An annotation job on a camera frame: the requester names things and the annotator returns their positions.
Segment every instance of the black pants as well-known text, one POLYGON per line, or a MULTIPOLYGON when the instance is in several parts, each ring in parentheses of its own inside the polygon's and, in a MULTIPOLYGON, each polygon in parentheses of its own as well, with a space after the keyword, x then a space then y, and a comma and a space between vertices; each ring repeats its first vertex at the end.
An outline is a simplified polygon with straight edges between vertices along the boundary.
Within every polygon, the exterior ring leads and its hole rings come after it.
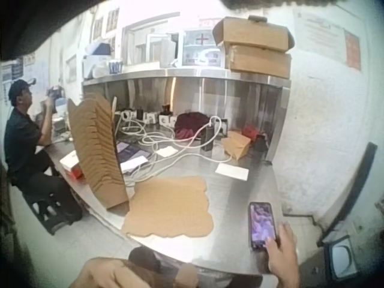
POLYGON ((53 195, 71 221, 78 221, 82 217, 81 207, 72 196, 70 186, 62 178, 36 172, 22 183, 17 183, 16 186, 27 196, 48 198, 53 195))

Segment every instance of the black shirt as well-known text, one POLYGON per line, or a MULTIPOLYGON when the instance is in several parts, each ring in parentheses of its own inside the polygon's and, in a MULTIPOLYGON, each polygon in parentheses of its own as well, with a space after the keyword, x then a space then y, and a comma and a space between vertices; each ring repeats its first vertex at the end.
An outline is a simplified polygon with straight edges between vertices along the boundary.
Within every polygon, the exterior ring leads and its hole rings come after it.
POLYGON ((17 181, 35 172, 35 151, 40 137, 39 127, 28 115, 14 108, 5 127, 4 151, 8 174, 17 181))

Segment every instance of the smartphone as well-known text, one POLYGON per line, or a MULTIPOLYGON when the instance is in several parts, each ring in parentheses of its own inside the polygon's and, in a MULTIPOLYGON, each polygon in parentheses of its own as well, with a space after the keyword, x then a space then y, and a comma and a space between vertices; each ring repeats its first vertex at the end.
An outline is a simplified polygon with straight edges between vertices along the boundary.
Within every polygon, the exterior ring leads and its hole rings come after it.
POLYGON ((276 239, 272 206, 267 202, 251 202, 248 214, 251 249, 264 249, 267 237, 276 239))

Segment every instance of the white paper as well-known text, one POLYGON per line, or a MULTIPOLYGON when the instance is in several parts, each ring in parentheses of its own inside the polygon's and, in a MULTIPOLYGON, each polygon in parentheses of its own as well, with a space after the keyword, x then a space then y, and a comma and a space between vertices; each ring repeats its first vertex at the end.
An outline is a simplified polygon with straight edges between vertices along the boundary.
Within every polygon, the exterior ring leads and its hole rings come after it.
POLYGON ((124 163, 120 164, 120 168, 122 173, 130 172, 136 167, 140 166, 141 164, 144 164, 148 162, 148 159, 145 158, 144 156, 139 156, 135 159, 128 160, 124 163))
POLYGON ((248 179, 249 170, 246 168, 236 167, 225 163, 220 163, 217 166, 216 173, 224 176, 246 181, 248 179))
POLYGON ((178 152, 177 149, 175 149, 172 146, 168 146, 168 147, 161 148, 161 149, 157 150, 156 154, 158 154, 162 157, 169 157, 169 156, 172 156, 173 154, 175 154, 177 152, 178 152))

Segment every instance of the black chair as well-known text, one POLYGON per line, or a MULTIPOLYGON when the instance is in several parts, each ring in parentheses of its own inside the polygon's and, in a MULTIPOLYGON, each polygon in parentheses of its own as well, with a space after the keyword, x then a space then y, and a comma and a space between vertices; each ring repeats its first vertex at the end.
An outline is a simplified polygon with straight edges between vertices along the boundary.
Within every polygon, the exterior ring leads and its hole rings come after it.
POLYGON ((23 194, 23 197, 40 223, 51 235, 55 234, 55 227, 59 224, 72 224, 66 218, 60 203, 57 202, 52 194, 49 197, 23 194), (35 209, 34 204, 38 205, 38 210, 35 209))

